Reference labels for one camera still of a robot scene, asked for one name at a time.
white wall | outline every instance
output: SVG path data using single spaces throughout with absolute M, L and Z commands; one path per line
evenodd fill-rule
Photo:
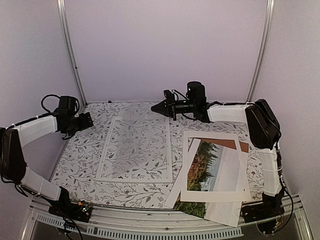
M 66 1 L 86 98 L 159 101 L 200 81 L 210 100 L 245 101 L 267 0 Z
M 275 2 L 255 99 L 265 98 L 282 131 L 284 176 L 320 238 L 320 1 Z
M 43 113 L 47 94 L 77 97 L 63 40 L 56 0 L 0 1 L 0 126 L 7 127 Z M 47 101 L 55 109 L 58 102 Z M 59 134 L 46 136 L 24 149 L 30 168 L 50 176 L 63 141 Z M 21 238 L 31 202 L 0 182 L 0 239 Z

floral pattern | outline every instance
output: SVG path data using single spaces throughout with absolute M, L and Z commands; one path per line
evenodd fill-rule
M 96 174 L 104 143 L 114 116 L 137 114 L 150 117 L 152 102 L 93 103 L 86 111 L 91 114 L 94 126 L 77 132 L 69 141 L 55 170 L 54 184 L 66 188 L 73 200 L 86 200 L 94 204 L 133 208 L 165 208 L 164 203 L 182 166 L 183 132 L 206 131 L 235 133 L 239 140 L 249 143 L 247 177 L 253 201 L 262 199 L 264 177 L 258 149 L 249 138 L 244 123 L 202 123 L 178 116 L 169 120 L 173 183 L 101 182 Z
M 169 119 L 113 117 L 96 179 L 172 183 Z

perforated rail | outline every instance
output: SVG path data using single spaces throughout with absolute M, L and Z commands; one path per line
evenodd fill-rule
M 58 217 L 49 216 L 43 213 L 37 214 L 37 221 L 57 227 L 63 228 L 64 220 Z M 110 240 L 222 240 L 232 239 L 243 236 L 241 228 L 230 228 L 215 231 L 190 232 L 190 233 L 149 233 L 149 232 L 130 232 L 107 229 L 100 226 L 86 226 L 86 232 L 83 234 L 96 236 Z

robotic arm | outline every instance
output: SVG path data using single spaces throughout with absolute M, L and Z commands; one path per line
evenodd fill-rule
M 152 106 L 153 112 L 177 119 L 177 114 L 193 113 L 193 120 L 203 123 L 218 121 L 246 123 L 250 140 L 258 148 L 264 176 L 262 203 L 242 208 L 246 223 L 278 216 L 285 211 L 282 197 L 285 188 L 280 180 L 282 174 L 279 139 L 280 125 L 264 99 L 248 103 L 207 103 L 205 87 L 197 81 L 187 84 L 187 94 L 165 90 L 165 100 Z
M 91 205 L 81 201 L 71 203 L 69 192 L 32 171 L 25 162 L 22 148 L 45 135 L 61 132 L 71 138 L 76 132 L 93 126 L 90 113 L 76 116 L 77 99 L 61 96 L 54 112 L 45 113 L 10 127 L 0 127 L 0 171 L 4 183 L 15 184 L 16 189 L 41 196 L 51 207 L 49 213 L 73 220 L 88 222 Z

floral tablecloth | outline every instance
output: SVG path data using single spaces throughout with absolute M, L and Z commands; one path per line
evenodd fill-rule
M 170 119 L 173 183 L 118 183 L 96 180 L 99 161 L 113 116 L 127 112 L 148 115 L 152 102 L 120 102 L 89 104 L 94 127 L 78 132 L 68 143 L 52 178 L 52 182 L 66 188 L 73 200 L 86 200 L 94 204 L 133 208 L 165 208 L 164 203 L 182 167 L 183 132 L 216 131 L 235 133 L 239 140 L 249 143 L 247 177 L 253 201 L 262 199 L 264 177 L 258 149 L 249 138 L 244 123 L 202 123 L 179 116 Z

